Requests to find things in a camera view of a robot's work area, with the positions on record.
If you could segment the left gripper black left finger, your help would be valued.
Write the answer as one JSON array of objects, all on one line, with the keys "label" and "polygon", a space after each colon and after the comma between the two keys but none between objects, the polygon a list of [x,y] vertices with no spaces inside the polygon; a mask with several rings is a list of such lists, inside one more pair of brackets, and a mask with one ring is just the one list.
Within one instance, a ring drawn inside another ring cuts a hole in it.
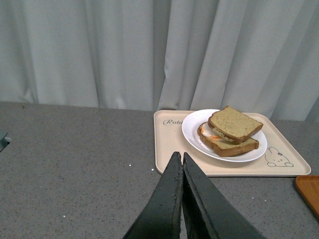
[{"label": "left gripper black left finger", "polygon": [[183,194],[181,155],[174,152],[147,205],[125,239],[178,239]]}]

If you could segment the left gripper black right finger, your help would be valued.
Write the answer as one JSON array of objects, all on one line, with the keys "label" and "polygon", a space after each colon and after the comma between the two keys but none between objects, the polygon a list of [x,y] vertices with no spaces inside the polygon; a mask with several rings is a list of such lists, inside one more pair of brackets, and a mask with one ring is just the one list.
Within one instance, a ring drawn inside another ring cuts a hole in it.
[{"label": "left gripper black right finger", "polygon": [[189,154],[183,156],[182,208],[189,239],[263,239]]}]

